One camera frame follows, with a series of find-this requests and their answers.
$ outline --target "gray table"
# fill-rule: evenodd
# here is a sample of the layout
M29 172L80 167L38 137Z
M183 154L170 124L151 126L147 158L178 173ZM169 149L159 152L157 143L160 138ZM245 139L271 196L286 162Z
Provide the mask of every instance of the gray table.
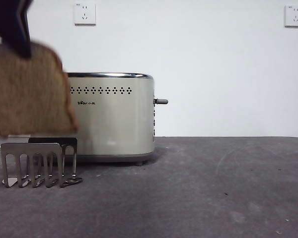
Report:
M50 189L3 187L0 163L0 238L298 238L298 138L161 137L154 156Z

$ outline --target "toaster vent hole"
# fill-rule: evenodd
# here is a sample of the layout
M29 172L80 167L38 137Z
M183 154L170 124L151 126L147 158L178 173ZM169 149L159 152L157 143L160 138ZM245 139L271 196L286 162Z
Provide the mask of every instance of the toaster vent hole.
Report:
M70 87L70 93L74 94L75 92L77 92L78 94L80 93L85 93L88 94L89 92L95 94L95 92L99 92L99 94L101 94L102 92L106 92L106 94L110 94L110 92L113 92L114 94L117 94L118 92L120 92L121 94L124 94L125 92L128 93L129 95L131 94L131 87L112 87L110 89L110 87L88 87L88 86L77 86L77 87Z

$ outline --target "toast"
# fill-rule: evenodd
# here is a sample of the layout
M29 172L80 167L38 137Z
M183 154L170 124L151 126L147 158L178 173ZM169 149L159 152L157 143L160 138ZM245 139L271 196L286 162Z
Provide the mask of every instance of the toast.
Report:
M31 43L23 59L0 44L0 136L70 133L78 129L70 84L58 56Z

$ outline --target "toaster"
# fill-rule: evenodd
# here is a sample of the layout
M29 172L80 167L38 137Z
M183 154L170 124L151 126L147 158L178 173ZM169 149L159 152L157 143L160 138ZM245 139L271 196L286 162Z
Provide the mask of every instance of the toaster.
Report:
M152 158L156 104L153 77L142 73L68 73L79 122L79 161L138 162Z

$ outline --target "power outlet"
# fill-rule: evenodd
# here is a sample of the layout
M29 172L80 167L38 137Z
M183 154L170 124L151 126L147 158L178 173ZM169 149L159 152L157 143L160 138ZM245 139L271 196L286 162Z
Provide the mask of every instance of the power outlet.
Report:
M96 24L96 4L92 2L76 2L74 4L75 25Z
M285 6L285 26L298 26L298 5Z

